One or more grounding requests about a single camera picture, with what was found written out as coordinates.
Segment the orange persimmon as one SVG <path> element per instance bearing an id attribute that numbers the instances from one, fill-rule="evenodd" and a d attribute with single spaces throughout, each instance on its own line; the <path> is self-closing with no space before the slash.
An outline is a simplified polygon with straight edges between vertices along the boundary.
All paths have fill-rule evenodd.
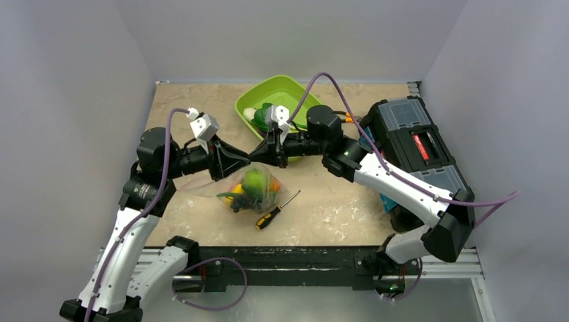
<path id="1" fill-rule="evenodd" d="M 282 190 L 282 184 L 278 180 L 271 180 L 269 185 L 269 191 L 272 193 L 278 193 Z"/>

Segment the green plastic tray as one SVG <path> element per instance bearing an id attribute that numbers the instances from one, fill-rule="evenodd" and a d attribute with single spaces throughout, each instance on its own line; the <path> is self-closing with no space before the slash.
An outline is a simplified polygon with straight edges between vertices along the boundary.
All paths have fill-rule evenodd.
<path id="1" fill-rule="evenodd" d="M 256 85 L 236 102 L 235 110 L 238 116 L 246 122 L 246 125 L 256 135 L 262 134 L 262 140 L 266 133 L 278 129 L 276 126 L 267 131 L 262 131 L 247 121 L 242 112 L 245 108 L 261 108 L 265 102 L 273 105 L 282 105 L 290 111 L 290 133 L 304 133 L 315 138 L 329 140 L 330 144 L 323 155 L 332 153 L 340 143 L 343 131 L 341 120 L 333 113 L 332 108 L 324 105 L 318 98 L 311 94 L 311 89 L 303 87 L 293 78 L 286 75 L 270 77 Z"/>

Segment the clear zip bag pink dots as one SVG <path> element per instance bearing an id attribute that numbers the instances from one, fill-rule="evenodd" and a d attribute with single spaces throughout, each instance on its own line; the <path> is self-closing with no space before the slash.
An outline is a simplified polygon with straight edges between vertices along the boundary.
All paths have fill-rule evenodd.
<path id="1" fill-rule="evenodd" d="M 268 211 L 289 193 L 288 188 L 263 164 L 251 164 L 218 181 L 199 176 L 182 185 L 179 191 L 215 198 L 234 213 Z"/>

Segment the green apple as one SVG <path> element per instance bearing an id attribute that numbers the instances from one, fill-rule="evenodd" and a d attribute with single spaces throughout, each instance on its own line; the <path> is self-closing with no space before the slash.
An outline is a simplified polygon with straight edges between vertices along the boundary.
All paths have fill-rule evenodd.
<path id="1" fill-rule="evenodd" d="M 247 171 L 242 180 L 242 188 L 251 195 L 264 195 L 267 186 L 267 176 L 259 170 Z"/>

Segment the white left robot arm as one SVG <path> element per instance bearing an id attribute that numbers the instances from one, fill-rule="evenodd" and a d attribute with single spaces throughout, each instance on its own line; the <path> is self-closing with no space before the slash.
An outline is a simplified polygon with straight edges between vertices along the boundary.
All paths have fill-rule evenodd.
<path id="1" fill-rule="evenodd" d="M 141 321 L 153 292 L 177 272 L 192 274 L 200 265 L 199 244 L 178 236 L 141 274 L 133 275 L 150 234 L 176 192 L 173 180 L 204 170 L 220 180 L 250 163 L 245 152 L 216 134 L 200 146 L 180 147 L 164 127 L 146 130 L 136 154 L 113 232 L 91 280 L 77 299 L 64 301 L 60 308 L 59 315 L 67 321 Z"/>

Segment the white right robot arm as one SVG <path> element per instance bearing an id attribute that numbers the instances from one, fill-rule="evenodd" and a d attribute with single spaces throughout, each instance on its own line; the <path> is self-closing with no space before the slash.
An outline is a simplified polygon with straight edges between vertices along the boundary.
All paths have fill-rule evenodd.
<path id="1" fill-rule="evenodd" d="M 309 108 L 305 131 L 291 133 L 288 115 L 281 106 L 266 112 L 268 131 L 249 154 L 251 161 L 284 168 L 290 157 L 321 156 L 333 175 L 386 195 L 422 221 L 421 227 L 386 238 L 372 260 L 380 273 L 392 273 L 409 260 L 428 255 L 457 261 L 474 229 L 472 193 L 451 193 L 389 164 L 374 152 L 373 144 L 346 136 L 341 119 L 328 106 Z"/>

